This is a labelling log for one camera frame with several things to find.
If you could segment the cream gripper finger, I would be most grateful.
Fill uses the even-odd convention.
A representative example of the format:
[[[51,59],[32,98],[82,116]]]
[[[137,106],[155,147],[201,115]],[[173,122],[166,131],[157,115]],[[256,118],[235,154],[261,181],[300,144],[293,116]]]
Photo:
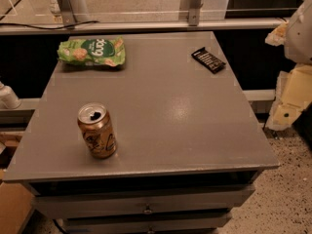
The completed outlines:
[[[286,31],[288,23],[283,22],[271,31],[265,38],[265,43],[271,46],[283,45],[286,41]]]
[[[265,127],[273,131],[289,128],[311,102],[312,66],[297,64],[290,72],[281,71]]]

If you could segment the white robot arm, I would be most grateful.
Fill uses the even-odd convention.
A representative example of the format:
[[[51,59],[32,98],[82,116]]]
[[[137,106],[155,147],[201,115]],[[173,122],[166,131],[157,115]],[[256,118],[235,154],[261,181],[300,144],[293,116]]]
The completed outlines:
[[[290,72],[281,71],[275,101],[265,126],[273,131],[289,128],[312,102],[312,0],[304,0],[288,22],[265,38],[272,46],[284,46],[285,57],[295,63]]]

